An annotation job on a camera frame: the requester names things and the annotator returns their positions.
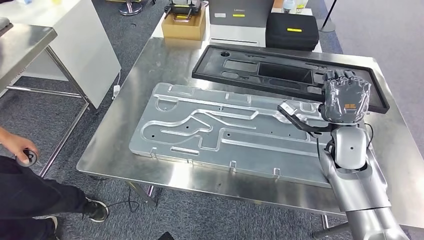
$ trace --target gray robotic hand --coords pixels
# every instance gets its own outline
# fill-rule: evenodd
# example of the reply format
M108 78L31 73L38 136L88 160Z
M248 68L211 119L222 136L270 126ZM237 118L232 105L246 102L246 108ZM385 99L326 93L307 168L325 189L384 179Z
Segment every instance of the gray robotic hand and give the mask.
M355 240L408 240L396 222L386 194L387 183L359 123L368 111L371 84L351 71L329 71L324 76L325 102L319 107L327 127L309 126L285 101L277 109L298 129L318 138L331 134L320 149L319 162L341 211L346 212Z

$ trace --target metal table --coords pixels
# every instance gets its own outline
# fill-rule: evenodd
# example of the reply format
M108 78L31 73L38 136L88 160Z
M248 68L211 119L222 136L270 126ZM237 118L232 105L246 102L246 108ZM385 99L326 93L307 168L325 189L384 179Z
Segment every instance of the metal table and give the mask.
M202 192L237 200L343 216L333 191L305 184L228 172L191 163L170 162L133 154L129 142L159 82L269 97L284 96L191 78L191 72L209 44L207 41L151 38L129 73L77 164L81 172L130 183L152 206L155 201L137 183L189 192ZM254 47L238 46L251 49ZM269 51L266 48L255 48ZM381 73L371 57L279 50L316 60L371 68L391 106L387 114L365 118L375 132L372 145L388 182L387 194L397 221L424 228L424 161Z
M0 30L0 91L3 89L33 92L40 94L59 95L84 100L84 106L72 122L65 135L62 137L49 160L42 168L39 175L44 177L50 166L55 161L60 150L71 135L83 113L88 107L96 108L88 99L87 95L79 87L71 73L67 70L59 57L49 44L58 36L52 27L34 26L26 24L10 24ZM42 52L46 51L63 75L75 87L78 93L52 91L46 89L30 88L9 85L18 77L25 68Z

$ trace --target person's hand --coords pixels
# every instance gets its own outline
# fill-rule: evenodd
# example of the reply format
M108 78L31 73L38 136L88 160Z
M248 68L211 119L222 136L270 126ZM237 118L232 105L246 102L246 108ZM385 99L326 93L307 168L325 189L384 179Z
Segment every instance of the person's hand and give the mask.
M17 159L24 164L28 164L30 162L27 155L23 152L24 149L30 149L35 154L39 155L39 150L32 141L10 132L1 133L1 135L1 144L11 153L16 155Z

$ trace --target plastic wrap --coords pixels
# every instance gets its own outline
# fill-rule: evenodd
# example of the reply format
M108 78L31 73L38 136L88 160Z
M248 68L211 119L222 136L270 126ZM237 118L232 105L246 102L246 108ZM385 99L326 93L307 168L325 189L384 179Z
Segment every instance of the plastic wrap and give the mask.
M324 75L325 102L322 118L336 124L355 124L368 111L371 83L351 71L329 71Z

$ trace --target person's leg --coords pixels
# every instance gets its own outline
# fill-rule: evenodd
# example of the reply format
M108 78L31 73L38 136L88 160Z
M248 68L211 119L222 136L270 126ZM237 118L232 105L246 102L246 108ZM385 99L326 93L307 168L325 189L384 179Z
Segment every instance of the person's leg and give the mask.
M24 232L28 226L20 221L32 217L84 213L92 221L103 222L109 215L104 203L87 199L81 189L43 179L30 168L19 166L14 159L4 156L0 156L0 195L0 220L10 221L9 224L14 224L16 229L22 228L20 231ZM35 225L39 234L49 234L44 232L48 226L39 225Z
M52 219L0 220L0 240L56 240Z

